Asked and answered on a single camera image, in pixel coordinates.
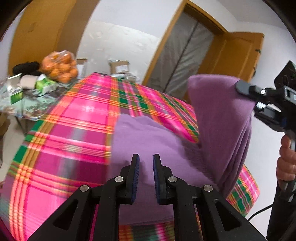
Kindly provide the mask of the person's right hand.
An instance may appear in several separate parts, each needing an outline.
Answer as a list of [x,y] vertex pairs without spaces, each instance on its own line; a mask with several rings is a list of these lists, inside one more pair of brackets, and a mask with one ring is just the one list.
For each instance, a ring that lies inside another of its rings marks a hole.
[[280,157],[277,160],[276,177],[282,181],[295,180],[296,157],[295,151],[290,148],[292,141],[287,135],[281,139]]

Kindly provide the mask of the black sleeve right forearm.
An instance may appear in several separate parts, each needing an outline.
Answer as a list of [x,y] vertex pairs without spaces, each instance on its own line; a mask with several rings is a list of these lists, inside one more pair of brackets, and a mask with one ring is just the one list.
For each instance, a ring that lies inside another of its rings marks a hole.
[[295,180],[277,184],[266,239],[296,241]]

